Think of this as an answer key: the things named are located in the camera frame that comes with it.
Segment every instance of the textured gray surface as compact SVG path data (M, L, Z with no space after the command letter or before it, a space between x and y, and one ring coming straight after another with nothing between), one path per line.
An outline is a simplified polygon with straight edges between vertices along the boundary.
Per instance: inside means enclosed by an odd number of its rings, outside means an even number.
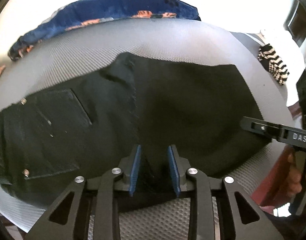
M121 239L187 239L189 213L189 199L176 199L161 205L121 213Z
M93 231L94 231L94 215L91 215L89 218L87 240L93 240Z
M179 19L113 21L74 30L42 42L25 58L4 71L0 78L0 110L33 92L102 68L126 51L149 58L201 65L234 64L248 84L264 119L289 126L293 124L270 74L231 33L206 23ZM252 193L268 174L283 148L284 144L272 142L231 176L248 193ZM155 207L157 210L164 208L163 205ZM149 217L153 209L142 210L141 214ZM0 212L27 232L43 210L12 198L0 188ZM179 218L177 213L167 221L160 217L160 223L154 224L154 229L170 230L168 224L178 223ZM130 233L133 226L129 218L125 219L125 223L128 223L128 230L124 233ZM145 230L144 226L136 228L137 234L142 234L142 239L146 239Z
M215 240L221 240L220 221L219 221L219 213L217 210L216 197L212 197L212 203L213 203L213 215L214 215Z

